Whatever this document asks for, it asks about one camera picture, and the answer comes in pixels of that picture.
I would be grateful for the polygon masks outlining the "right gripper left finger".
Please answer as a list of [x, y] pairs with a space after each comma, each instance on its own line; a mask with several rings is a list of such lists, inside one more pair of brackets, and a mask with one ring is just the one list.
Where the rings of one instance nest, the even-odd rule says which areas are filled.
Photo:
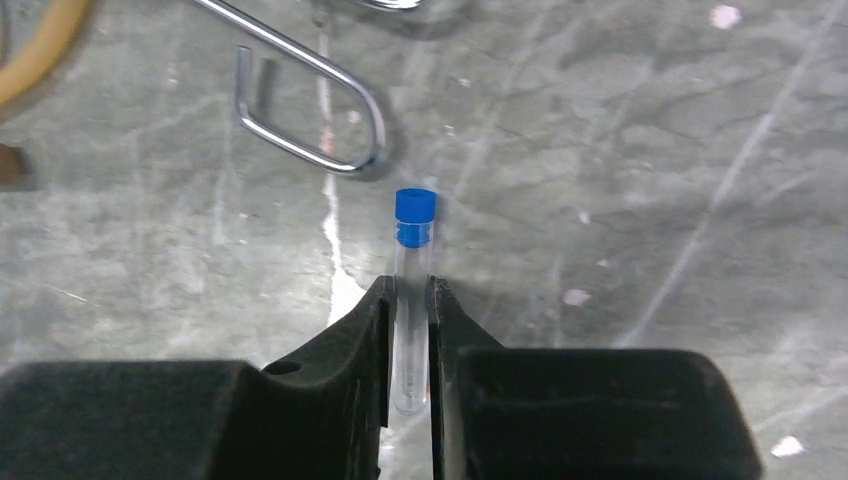
[[53, 361], [1, 378], [5, 479], [375, 479], [388, 423], [393, 281], [257, 368]]

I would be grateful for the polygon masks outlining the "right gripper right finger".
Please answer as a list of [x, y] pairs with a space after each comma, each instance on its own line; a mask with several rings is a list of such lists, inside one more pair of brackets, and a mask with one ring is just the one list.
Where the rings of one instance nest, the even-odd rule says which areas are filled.
[[437, 479], [759, 479], [723, 372], [680, 349], [509, 348], [426, 293]]

